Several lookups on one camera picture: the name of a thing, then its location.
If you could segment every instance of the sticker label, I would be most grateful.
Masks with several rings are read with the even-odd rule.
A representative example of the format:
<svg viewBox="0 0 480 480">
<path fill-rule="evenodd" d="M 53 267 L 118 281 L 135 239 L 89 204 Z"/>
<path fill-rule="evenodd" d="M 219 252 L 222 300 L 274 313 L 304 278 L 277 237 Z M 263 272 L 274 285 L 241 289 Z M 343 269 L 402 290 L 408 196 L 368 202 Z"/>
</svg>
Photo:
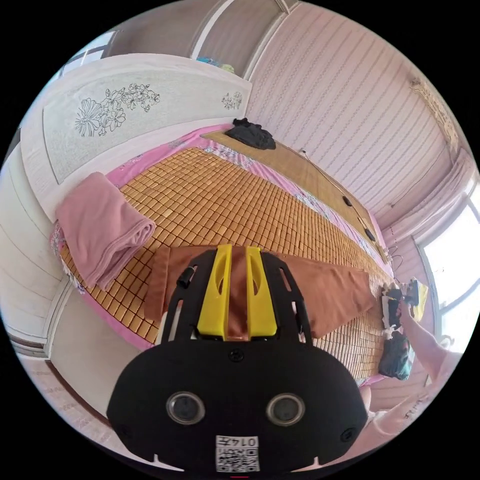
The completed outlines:
<svg viewBox="0 0 480 480">
<path fill-rule="evenodd" d="M 257 436 L 221 436 L 215 439 L 217 472 L 259 472 Z"/>
</svg>

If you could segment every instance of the bamboo mat tile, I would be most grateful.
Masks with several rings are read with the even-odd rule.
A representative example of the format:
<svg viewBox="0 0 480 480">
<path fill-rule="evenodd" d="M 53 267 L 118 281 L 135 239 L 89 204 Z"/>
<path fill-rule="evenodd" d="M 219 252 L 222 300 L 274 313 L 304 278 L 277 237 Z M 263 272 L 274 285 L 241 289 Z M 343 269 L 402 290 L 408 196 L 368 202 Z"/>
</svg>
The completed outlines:
<svg viewBox="0 0 480 480">
<path fill-rule="evenodd" d="M 257 246 L 264 250 L 363 269 L 380 296 L 391 279 L 326 218 L 281 188 L 198 148 L 181 151 L 121 188 L 127 201 L 156 223 L 155 232 L 105 292 L 90 295 L 119 322 L 154 343 L 159 325 L 145 317 L 152 258 L 160 245 Z M 61 256 L 85 287 L 68 246 Z M 378 372 L 383 352 L 382 312 L 364 313 L 317 340 L 355 378 Z"/>
</svg>

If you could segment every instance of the headboard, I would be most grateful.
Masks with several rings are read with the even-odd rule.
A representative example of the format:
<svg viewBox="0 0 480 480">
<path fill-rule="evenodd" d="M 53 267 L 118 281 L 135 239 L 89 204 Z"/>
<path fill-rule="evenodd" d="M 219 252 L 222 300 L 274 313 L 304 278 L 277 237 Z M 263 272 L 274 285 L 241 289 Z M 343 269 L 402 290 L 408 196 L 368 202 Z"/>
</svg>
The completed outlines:
<svg viewBox="0 0 480 480">
<path fill-rule="evenodd" d="M 92 172 L 193 130 L 243 118 L 252 84 L 190 58 L 131 53 L 71 70 L 51 83 L 20 131 L 30 186 L 48 218 Z"/>
</svg>

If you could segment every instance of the screw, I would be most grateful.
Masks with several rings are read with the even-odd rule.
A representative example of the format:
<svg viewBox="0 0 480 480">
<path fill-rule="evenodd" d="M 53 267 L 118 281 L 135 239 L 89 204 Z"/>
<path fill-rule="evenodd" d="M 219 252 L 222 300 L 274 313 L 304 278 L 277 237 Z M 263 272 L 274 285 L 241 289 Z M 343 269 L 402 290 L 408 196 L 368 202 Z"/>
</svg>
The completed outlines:
<svg viewBox="0 0 480 480">
<path fill-rule="evenodd" d="M 234 348 L 229 354 L 228 358 L 232 362 L 241 362 L 244 359 L 244 353 L 239 348 Z"/>
<path fill-rule="evenodd" d="M 349 442 L 352 437 L 354 436 L 354 433 L 357 431 L 355 427 L 352 428 L 347 428 L 341 435 L 340 435 L 340 440 L 344 443 Z"/>
</svg>

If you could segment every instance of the bamboo sleeping mat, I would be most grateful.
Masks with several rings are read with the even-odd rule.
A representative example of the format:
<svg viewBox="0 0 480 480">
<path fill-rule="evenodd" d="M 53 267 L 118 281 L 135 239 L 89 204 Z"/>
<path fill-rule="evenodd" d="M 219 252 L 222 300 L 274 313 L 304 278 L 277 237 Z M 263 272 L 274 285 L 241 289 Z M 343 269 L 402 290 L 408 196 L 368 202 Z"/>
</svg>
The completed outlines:
<svg viewBox="0 0 480 480">
<path fill-rule="evenodd" d="M 154 343 L 159 325 L 145 318 L 152 257 L 160 245 L 258 246 L 337 265 L 363 269 L 380 295 L 388 276 L 361 247 L 326 218 L 281 188 L 199 148 L 157 163 L 121 188 L 125 198 L 155 221 L 153 237 L 120 273 L 108 292 L 87 288 L 119 322 Z M 85 287 L 68 246 L 61 256 Z M 383 352 L 380 302 L 317 346 L 337 357 L 357 379 L 378 372 Z"/>
<path fill-rule="evenodd" d="M 376 236 L 376 230 L 372 225 L 368 210 L 337 181 L 320 170 L 304 156 L 277 141 L 275 141 L 275 150 L 259 150 L 258 148 L 245 145 L 234 138 L 230 138 L 221 130 L 206 133 L 203 137 L 213 140 L 225 147 L 229 147 L 240 154 L 276 170 L 279 174 L 292 180 L 292 182 L 302 189 L 310 192 L 315 198 L 335 210 L 344 220 L 355 228 L 367 242 L 374 246 L 383 261 L 387 263 L 383 249 L 377 242 L 372 242 L 365 233 L 362 222 L 365 223 L 368 229 Z M 349 207 L 344 202 L 342 192 L 346 194 L 360 215 L 357 214 L 355 209 Z"/>
</svg>

